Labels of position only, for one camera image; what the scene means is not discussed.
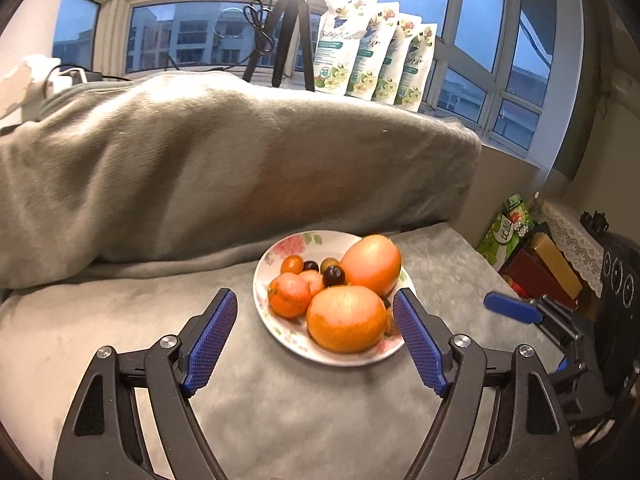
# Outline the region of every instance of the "black speaker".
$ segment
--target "black speaker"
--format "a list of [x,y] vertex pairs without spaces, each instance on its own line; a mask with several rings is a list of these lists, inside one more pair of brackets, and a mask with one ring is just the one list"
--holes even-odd
[[621,235],[607,234],[600,279],[596,354],[604,387],[615,396],[640,354],[640,246]]

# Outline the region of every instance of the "white plate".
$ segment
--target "white plate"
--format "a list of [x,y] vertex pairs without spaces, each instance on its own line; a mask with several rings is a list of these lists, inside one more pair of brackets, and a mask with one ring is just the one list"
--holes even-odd
[[[381,339],[377,345],[359,354],[337,354],[320,348],[309,337],[306,331],[305,317],[297,319],[284,319],[276,316],[269,308],[267,300],[267,287],[271,281],[279,275],[280,265],[287,256],[299,254],[303,260],[313,260],[318,265],[325,258],[340,260],[344,253],[354,243],[360,240],[359,236],[341,233],[338,231],[308,231],[283,238],[270,247],[264,253],[254,274],[254,300],[260,313],[262,322],[269,332],[286,348],[296,354],[331,366],[364,366],[377,361],[382,361],[397,352],[404,340],[401,335]],[[398,283],[391,291],[388,299],[393,300],[394,294],[403,287],[410,288],[415,294],[414,283],[404,270],[400,270]]]

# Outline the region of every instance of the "blue gripper pad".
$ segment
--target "blue gripper pad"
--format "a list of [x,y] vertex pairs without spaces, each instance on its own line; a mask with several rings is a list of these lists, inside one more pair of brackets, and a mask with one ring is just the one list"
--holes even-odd
[[238,298],[229,291],[189,355],[187,377],[182,383],[183,389],[188,394],[194,395],[209,382],[213,368],[216,367],[220,353],[236,322],[236,317],[238,317]]
[[522,323],[532,324],[542,321],[542,314],[534,306],[500,292],[489,292],[484,297],[484,306],[492,312]]
[[442,396],[449,384],[442,373],[442,355],[401,290],[394,296],[393,313],[422,382],[432,388],[436,395]]

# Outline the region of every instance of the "tripod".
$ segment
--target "tripod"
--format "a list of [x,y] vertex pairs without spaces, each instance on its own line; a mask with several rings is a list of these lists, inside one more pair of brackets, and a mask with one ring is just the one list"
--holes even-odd
[[[280,37],[276,48],[276,59],[273,64],[273,76],[271,85],[279,88],[282,83],[282,75],[284,72],[284,64],[287,60],[293,30],[296,27],[296,20],[300,19],[300,44],[302,46],[302,64],[305,74],[305,88],[310,92],[315,92],[314,87],[314,60],[311,53],[311,10],[307,0],[278,0],[273,7],[267,22],[265,24],[265,33],[269,36],[276,29],[280,17],[282,18],[282,28],[280,29]],[[262,57],[259,50],[264,48],[265,39],[260,38],[260,44],[252,52],[249,63],[244,70],[242,79],[251,82],[254,76],[258,62]]]

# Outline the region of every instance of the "gray blanket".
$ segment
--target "gray blanket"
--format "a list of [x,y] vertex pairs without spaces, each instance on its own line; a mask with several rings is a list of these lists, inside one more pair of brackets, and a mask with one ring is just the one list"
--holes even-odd
[[[482,307],[489,290],[509,288],[446,224],[393,240],[418,298],[450,329],[508,351],[528,342],[548,369],[555,368],[560,353],[535,327]],[[406,349],[358,369],[297,357],[260,321],[252,296],[254,270],[255,263],[248,263],[151,280],[57,284],[12,295],[0,307],[0,418],[42,477],[51,478],[66,412],[96,349],[103,344],[119,352],[148,348],[228,286],[238,295],[238,321],[209,386],[192,404],[229,478],[404,478],[440,402],[422,385]],[[492,397],[486,390],[463,475],[478,466]],[[172,478],[145,390],[138,390],[138,400],[152,463]]]
[[73,88],[0,137],[0,289],[221,269],[300,230],[445,221],[479,150],[458,122],[224,73]]

